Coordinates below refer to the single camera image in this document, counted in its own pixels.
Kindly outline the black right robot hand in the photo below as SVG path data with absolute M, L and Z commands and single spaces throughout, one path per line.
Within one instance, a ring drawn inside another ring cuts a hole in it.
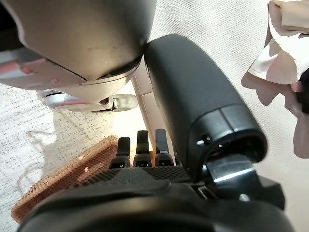
M 291 232 L 281 185 L 257 174 L 267 139 L 214 61 L 171 34 L 144 54 L 165 129 L 109 136 L 12 208 L 20 232 Z

